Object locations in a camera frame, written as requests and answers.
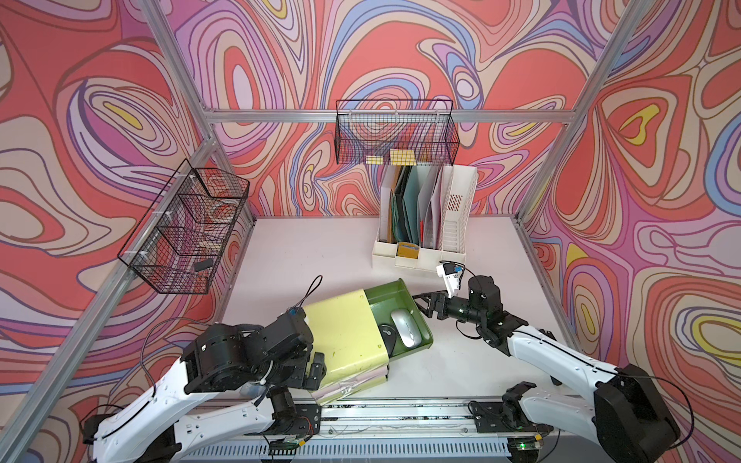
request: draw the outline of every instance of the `wire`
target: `wire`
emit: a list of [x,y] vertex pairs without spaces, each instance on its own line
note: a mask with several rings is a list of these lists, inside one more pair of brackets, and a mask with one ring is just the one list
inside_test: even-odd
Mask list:
[[265,434],[260,433],[260,436],[262,436],[262,438],[265,439],[265,442],[268,443],[268,455],[270,455],[270,460],[274,462],[276,459],[276,456],[270,453],[270,441],[268,441],[268,438],[265,437]]
[[588,366],[592,367],[593,369],[598,370],[598,371],[601,371],[603,373],[609,373],[611,375],[621,376],[623,378],[656,379],[658,381],[664,381],[664,382],[667,382],[667,383],[671,384],[672,386],[674,386],[682,394],[682,397],[684,397],[685,402],[687,402],[687,409],[690,412],[690,430],[687,432],[687,436],[685,436],[684,439],[682,439],[681,441],[677,442],[676,444],[671,445],[667,450],[672,450],[672,449],[675,449],[675,448],[679,447],[680,445],[682,445],[685,442],[687,442],[690,439],[690,437],[692,436],[692,433],[694,432],[694,411],[692,410],[692,403],[690,403],[690,399],[689,399],[689,397],[687,397],[687,394],[685,393],[685,391],[681,387],[679,387],[677,384],[675,384],[674,382],[672,382],[672,381],[670,381],[670,380],[668,380],[666,378],[661,378],[659,376],[651,376],[651,375],[631,376],[631,375],[627,375],[625,373],[618,373],[618,372],[614,372],[614,371],[604,370],[604,369],[602,369],[600,367],[597,367],[595,365],[592,365],[591,363],[587,362],[584,359],[581,359],[578,356],[575,356],[573,353],[568,352],[567,350],[562,349],[561,347],[558,347],[557,345],[555,345],[555,344],[547,341],[546,340],[547,338],[540,338],[540,337],[535,336],[535,335],[532,335],[530,333],[526,333],[525,331],[519,331],[519,330],[514,330],[513,333],[526,334],[526,335],[530,336],[531,338],[538,339],[539,341],[542,341],[542,342],[550,345],[551,347],[555,347],[556,349],[560,350],[561,352],[565,353],[566,355],[571,356],[571,357],[574,357],[576,360],[579,360],[580,362],[583,362],[583,363],[587,364]]
[[311,425],[311,420],[307,418],[306,416],[302,416],[303,419],[306,420],[306,422],[309,424],[309,431],[311,431],[311,434],[309,435],[309,438],[314,435],[314,426]]
[[149,369],[147,369],[147,366],[144,364],[144,349],[146,348],[147,343],[149,342],[149,337],[152,336],[152,333],[154,332],[154,330],[156,330],[162,324],[165,324],[167,322],[173,322],[175,320],[188,320],[191,323],[202,324],[205,327],[210,326],[208,323],[199,322],[198,320],[189,319],[188,317],[172,317],[172,318],[169,318],[169,319],[162,320],[161,322],[155,324],[152,327],[151,330],[149,330],[149,333],[147,334],[147,337],[144,338],[144,344],[142,344],[142,351],[139,352],[139,365],[144,370],[144,374],[147,376],[147,379],[149,379],[149,381],[152,383],[152,399],[154,399],[154,396],[157,394],[157,383],[154,380],[154,378],[152,377],[151,373],[149,373]]
[[458,326],[458,323],[460,323],[460,322],[461,322],[460,320],[456,320],[456,329],[458,330],[458,333],[461,333],[463,336],[465,336],[465,337],[467,337],[469,339],[473,339],[474,341],[477,340],[477,339],[481,339],[482,338],[481,336],[469,336],[468,334],[463,333],[461,331],[460,327]]
[[311,296],[311,294],[316,291],[316,289],[322,284],[323,279],[324,276],[321,275],[317,275],[316,277],[314,277],[314,280],[309,285],[309,289],[306,290],[306,294],[304,295],[304,297],[302,297],[300,301],[289,307],[288,310],[295,309],[296,307],[301,307],[306,298]]
[[459,265],[460,267],[462,267],[462,268],[463,268],[463,272],[464,272],[464,273],[465,273],[466,271],[468,271],[468,272],[469,272],[469,273],[471,274],[471,276],[476,276],[476,274],[475,274],[475,273],[473,273],[473,272],[471,272],[471,271],[470,271],[470,270],[469,270],[469,269],[468,269],[468,268],[467,268],[467,267],[465,266],[465,264],[461,264],[460,262],[455,262],[455,261],[438,261],[438,263],[439,263],[439,264],[455,264],[455,265]]
[[480,403],[479,403],[478,401],[476,401],[476,400],[472,400],[472,401],[470,401],[470,402],[468,402],[468,403],[466,404],[466,407],[468,408],[468,412],[469,412],[469,413],[470,413],[471,415],[473,415],[473,417],[474,417],[474,418],[475,418],[476,416],[481,416],[481,415],[482,415],[482,413],[475,413],[475,412],[474,412],[474,411],[473,411],[473,410],[471,409],[471,405],[472,405],[472,404],[473,404],[473,405],[475,405],[475,406],[477,406],[477,407],[478,407],[478,408],[479,408],[479,409],[480,409],[480,410],[481,410],[481,411],[482,411],[483,413],[488,413],[489,415],[492,415],[492,416],[493,416],[494,418],[496,418],[496,419],[500,420],[500,421],[502,422],[502,424],[503,424],[503,425],[505,425],[505,426],[507,427],[507,429],[509,429],[510,431],[517,431],[517,430],[520,430],[520,429],[522,429],[522,426],[518,427],[517,429],[513,429],[513,428],[512,428],[512,426],[510,426],[510,425],[509,425],[509,424],[507,423],[507,420],[506,420],[506,419],[504,418],[504,413],[495,413],[495,412],[493,412],[493,411],[491,411],[491,410],[488,410],[488,409],[486,409],[486,408],[485,408],[485,407],[484,407],[483,405],[481,405],[481,404],[480,404]]
[[548,458],[549,456],[551,456],[551,454],[552,454],[552,453],[554,452],[554,450],[556,450],[556,446],[558,445],[558,441],[559,441],[560,439],[561,439],[561,430],[559,429],[559,430],[558,430],[558,436],[556,436],[556,443],[554,444],[554,446],[553,446],[553,447],[552,447],[552,448],[551,448],[551,449],[550,449],[550,450],[548,451],[548,453],[546,453],[546,454],[545,454],[545,456],[544,456],[543,458],[539,459],[539,460],[538,460],[537,462],[535,462],[535,463],[540,463],[540,462],[542,462],[543,460],[545,460],[546,458]]
[[[150,399],[154,399],[154,396],[157,394],[157,383],[154,380],[154,378],[152,377],[152,374],[149,373],[149,370],[147,369],[147,366],[144,364],[144,349],[146,348],[147,343],[149,342],[149,337],[152,336],[152,333],[154,332],[154,330],[156,330],[160,325],[162,325],[164,323],[167,323],[167,322],[172,322],[174,320],[188,320],[191,323],[202,324],[203,326],[206,326],[206,327],[207,326],[210,326],[208,323],[199,322],[198,320],[189,319],[188,317],[172,317],[172,318],[169,318],[169,319],[162,320],[161,322],[155,324],[152,327],[152,329],[149,330],[149,333],[147,333],[147,337],[144,338],[144,344],[142,344],[142,350],[141,350],[141,352],[139,352],[139,365],[144,370],[144,374],[146,375],[147,379],[149,379],[149,381],[152,383],[152,397]],[[126,422],[124,424],[122,424],[121,426],[119,426],[116,429],[112,430],[111,432],[109,432],[105,436],[101,437],[101,439],[105,439],[108,436],[111,436],[112,434],[114,434],[114,433],[118,432],[119,430],[121,430],[121,428],[123,428],[124,426],[126,426],[127,424],[129,424],[131,422],[131,420],[133,420],[134,418],[136,418],[142,412],[142,410],[144,410],[145,408],[147,408],[147,405],[149,405],[149,404],[150,404],[150,401],[146,401],[144,403],[144,405],[142,405],[142,408],[139,408],[136,411],[136,413],[134,413],[128,420],[126,420]]]
[[92,415],[93,412],[96,411],[96,410],[98,410],[100,407],[115,407],[115,408],[118,408],[119,410],[123,410],[124,409],[121,405],[116,405],[116,404],[101,404],[101,405],[96,405],[89,412],[87,412],[87,414],[85,416],[83,416],[80,419],[79,423],[77,423],[80,426],[80,434],[82,434],[83,436],[85,435],[85,431],[82,429],[82,423],[84,423],[88,418],[90,418],[90,415]]

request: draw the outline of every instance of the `swirly patterned wall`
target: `swirly patterned wall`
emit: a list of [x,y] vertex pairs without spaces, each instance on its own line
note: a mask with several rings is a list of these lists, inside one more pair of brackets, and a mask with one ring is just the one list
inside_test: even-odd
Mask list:
[[[131,1],[0,2],[0,425],[88,306],[136,221],[201,141]],[[84,458],[78,421],[145,388],[136,368],[153,323],[213,321],[244,235],[209,296],[135,281],[28,453]],[[153,334],[155,374],[198,333]]]
[[[622,0],[179,1],[167,9],[208,107],[334,108],[451,97],[458,108],[572,108]],[[461,124],[473,213],[514,213],[557,124]],[[333,124],[217,126],[261,216],[373,215],[382,172],[337,166]]]
[[585,350],[689,395],[665,462],[741,462],[740,62],[738,2],[657,1],[528,219]]

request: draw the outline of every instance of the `wire mesh basket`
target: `wire mesh basket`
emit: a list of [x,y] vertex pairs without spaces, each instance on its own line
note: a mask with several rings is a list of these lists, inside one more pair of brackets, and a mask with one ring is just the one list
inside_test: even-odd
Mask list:
[[158,293],[208,293],[250,189],[249,181],[232,173],[188,167],[142,246],[124,251],[127,240],[119,253]]
[[460,140],[452,110],[441,98],[337,100],[337,164],[453,164]]

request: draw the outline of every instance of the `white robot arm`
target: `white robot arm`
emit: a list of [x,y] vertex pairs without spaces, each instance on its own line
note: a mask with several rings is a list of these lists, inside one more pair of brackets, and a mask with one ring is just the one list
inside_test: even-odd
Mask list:
[[[321,353],[314,354],[306,372],[313,337],[304,317],[303,309],[292,308],[249,335],[240,326],[211,325],[125,409],[85,422],[84,440],[93,446],[94,461],[178,461],[236,434],[288,434],[298,417],[288,387],[316,390],[326,373]],[[267,399],[187,415],[219,393],[249,383],[263,386]]]
[[[450,297],[448,291],[414,298],[428,317],[437,312],[438,319],[475,323],[486,344],[538,367],[580,395],[551,394],[521,382],[502,397],[507,426],[558,427],[600,444],[617,463],[655,462],[679,438],[677,423],[645,371],[599,362],[504,311],[489,276],[474,276],[468,286],[469,299]],[[210,326],[132,404],[116,415],[85,422],[84,439],[93,446],[94,461],[177,461],[235,434],[298,435],[294,422],[299,417],[288,387],[316,390],[326,373],[321,353],[314,354],[306,371],[313,337],[304,317],[302,308],[292,307],[267,327],[250,327],[249,335],[244,326]],[[265,386],[269,400],[259,397],[187,414],[219,392],[244,384]]]
[[490,276],[468,280],[469,299],[448,291],[414,296],[427,317],[437,312],[473,322],[491,347],[545,371],[580,397],[551,394],[521,382],[502,397],[505,423],[520,427],[549,424],[587,438],[617,463],[655,462],[679,438],[679,427],[651,377],[635,365],[618,368],[555,341],[504,310],[499,287]]

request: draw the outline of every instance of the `white table surface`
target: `white table surface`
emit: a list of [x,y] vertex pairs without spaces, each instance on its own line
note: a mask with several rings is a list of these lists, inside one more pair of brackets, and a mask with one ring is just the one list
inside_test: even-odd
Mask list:
[[[434,274],[413,275],[371,267],[378,219],[258,219],[242,268],[224,313],[223,323],[269,324],[303,297],[316,275],[324,281],[308,299],[317,302],[403,278],[414,295],[444,290]],[[514,226],[506,217],[472,217],[466,234],[466,265],[490,275],[502,291],[505,310],[563,339]],[[460,295],[468,291],[464,278]],[[391,362],[388,382],[355,398],[453,398],[501,396],[521,381],[557,393],[549,375],[507,357],[482,340],[461,336],[455,320],[426,319],[431,348]],[[472,324],[461,324],[476,335]],[[305,396],[304,391],[297,392]]]

